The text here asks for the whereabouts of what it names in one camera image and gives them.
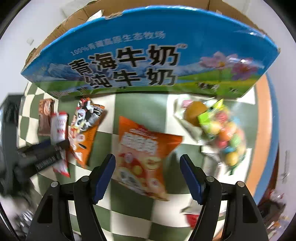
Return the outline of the clutter pile on floor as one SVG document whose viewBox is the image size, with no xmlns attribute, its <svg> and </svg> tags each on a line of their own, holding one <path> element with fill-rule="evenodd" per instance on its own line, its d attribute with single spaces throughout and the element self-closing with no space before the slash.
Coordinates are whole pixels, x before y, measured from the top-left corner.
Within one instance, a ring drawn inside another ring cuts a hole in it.
<svg viewBox="0 0 296 241">
<path fill-rule="evenodd" d="M 284 193 L 268 188 L 258 204 L 269 240 L 281 235 L 290 223 L 290 218 L 283 214 L 286 208 L 284 196 Z"/>
</svg>

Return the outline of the orange cartoon snack packet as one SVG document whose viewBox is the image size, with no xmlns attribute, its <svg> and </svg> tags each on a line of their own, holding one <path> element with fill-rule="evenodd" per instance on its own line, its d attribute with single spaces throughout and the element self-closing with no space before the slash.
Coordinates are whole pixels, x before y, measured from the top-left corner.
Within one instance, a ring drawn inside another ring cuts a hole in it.
<svg viewBox="0 0 296 241">
<path fill-rule="evenodd" d="M 79 100 L 70 124 L 70 150 L 83 168 L 88 164 L 97 129 L 106 116 L 105 106 L 95 104 L 89 97 Z"/>
</svg>

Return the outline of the green white checkered blanket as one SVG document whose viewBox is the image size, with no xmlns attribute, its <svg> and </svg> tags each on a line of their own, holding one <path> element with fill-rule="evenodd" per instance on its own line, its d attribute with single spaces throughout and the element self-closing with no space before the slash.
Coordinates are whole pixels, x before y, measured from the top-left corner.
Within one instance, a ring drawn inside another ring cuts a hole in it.
<svg viewBox="0 0 296 241">
<path fill-rule="evenodd" d="M 242 162 L 229 170 L 201 152 L 174 116 L 175 94 L 108 94 L 93 98 L 106 109 L 99 125 L 87 164 L 81 166 L 69 157 L 69 177 L 48 168 L 32 177 L 34 201 L 39 203 L 53 181 L 72 183 L 89 175 L 107 154 L 116 157 L 116 168 L 102 200 L 94 207 L 107 240 L 187 240 L 192 229 L 184 208 L 197 207 L 180 170 L 180 157 L 187 154 L 194 165 L 221 183 L 235 184 L 247 178 L 257 132 L 255 89 L 238 100 L 224 104 L 239 119 L 245 132 L 246 154 Z M 118 132 L 123 116 L 148 130 L 181 136 L 182 142 L 165 157 L 140 153 L 122 145 Z"/>
</svg>

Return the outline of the red white snack stick packet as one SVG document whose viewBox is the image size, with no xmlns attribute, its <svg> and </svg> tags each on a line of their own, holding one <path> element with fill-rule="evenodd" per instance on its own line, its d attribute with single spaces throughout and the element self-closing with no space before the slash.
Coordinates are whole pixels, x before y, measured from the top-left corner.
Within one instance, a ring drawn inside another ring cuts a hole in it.
<svg viewBox="0 0 296 241">
<path fill-rule="evenodd" d="M 51 143 L 56 144 L 68 140 L 68 114 L 65 111 L 53 113 L 51 116 Z M 68 165 L 68 151 L 60 152 L 61 160 L 53 165 L 53 170 L 66 177 L 70 177 Z"/>
</svg>

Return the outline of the colourful candy bag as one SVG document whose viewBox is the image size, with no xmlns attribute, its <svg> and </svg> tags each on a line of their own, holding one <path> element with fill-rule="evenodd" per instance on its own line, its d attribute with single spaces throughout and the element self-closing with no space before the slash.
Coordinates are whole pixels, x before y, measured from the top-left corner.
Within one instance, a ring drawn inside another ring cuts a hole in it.
<svg viewBox="0 0 296 241">
<path fill-rule="evenodd" d="M 246 138 L 240 120 L 224 99 L 180 97 L 174 102 L 174 117 L 201 146 L 204 156 L 234 174 L 246 155 Z"/>
</svg>

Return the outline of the orange panda snack bag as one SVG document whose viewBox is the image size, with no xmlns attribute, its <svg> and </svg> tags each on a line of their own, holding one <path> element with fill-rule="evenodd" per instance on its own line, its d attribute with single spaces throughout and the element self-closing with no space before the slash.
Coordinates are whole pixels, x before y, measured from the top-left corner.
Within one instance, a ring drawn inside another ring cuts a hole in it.
<svg viewBox="0 0 296 241">
<path fill-rule="evenodd" d="M 140 195 L 168 201 L 164 160 L 182 140 L 182 136 L 153 132 L 120 116 L 113 179 Z"/>
</svg>

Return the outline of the brown snack packet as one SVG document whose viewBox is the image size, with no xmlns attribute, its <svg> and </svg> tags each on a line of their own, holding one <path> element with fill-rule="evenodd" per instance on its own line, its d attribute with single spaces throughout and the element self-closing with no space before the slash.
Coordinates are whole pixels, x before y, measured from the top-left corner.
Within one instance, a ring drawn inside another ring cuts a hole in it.
<svg viewBox="0 0 296 241">
<path fill-rule="evenodd" d="M 51 98 L 41 99 L 39 102 L 38 135 L 50 136 L 51 134 L 51 117 L 54 112 L 54 102 L 55 101 Z"/>
</svg>

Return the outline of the blue milk cardboard box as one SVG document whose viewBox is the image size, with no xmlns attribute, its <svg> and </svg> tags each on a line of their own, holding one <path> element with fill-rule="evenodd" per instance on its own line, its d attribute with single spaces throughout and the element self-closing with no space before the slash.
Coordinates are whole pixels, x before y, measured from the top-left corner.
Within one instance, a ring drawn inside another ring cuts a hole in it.
<svg viewBox="0 0 296 241">
<path fill-rule="evenodd" d="M 55 98 L 128 91 L 238 98 L 279 53 L 223 1 L 92 1 L 29 54 L 21 74 Z"/>
</svg>

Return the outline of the blue bed sheet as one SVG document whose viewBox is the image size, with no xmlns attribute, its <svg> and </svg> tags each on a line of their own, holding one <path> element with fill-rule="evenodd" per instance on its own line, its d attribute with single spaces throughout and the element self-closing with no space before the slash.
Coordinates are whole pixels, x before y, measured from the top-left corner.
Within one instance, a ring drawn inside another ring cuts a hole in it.
<svg viewBox="0 0 296 241">
<path fill-rule="evenodd" d="M 268 189 L 273 175 L 279 144 L 279 112 L 274 85 L 266 73 L 256 84 L 258 107 L 258 133 L 255 150 L 260 158 L 254 158 L 262 166 L 262 173 L 256 190 L 254 200 L 257 204 L 261 201 Z"/>
</svg>

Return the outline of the orange bed cover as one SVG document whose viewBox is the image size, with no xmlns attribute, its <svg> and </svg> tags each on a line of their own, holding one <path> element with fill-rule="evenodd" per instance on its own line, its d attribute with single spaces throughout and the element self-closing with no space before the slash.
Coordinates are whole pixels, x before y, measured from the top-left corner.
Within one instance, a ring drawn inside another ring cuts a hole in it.
<svg viewBox="0 0 296 241">
<path fill-rule="evenodd" d="M 264 75 L 243 98 L 226 104 L 238 116 L 245 131 L 247 152 L 233 175 L 221 174 L 218 180 L 234 184 L 244 181 L 256 203 L 260 202 L 269 178 L 263 173 L 268 164 L 273 131 L 273 106 L 267 76 Z"/>
</svg>

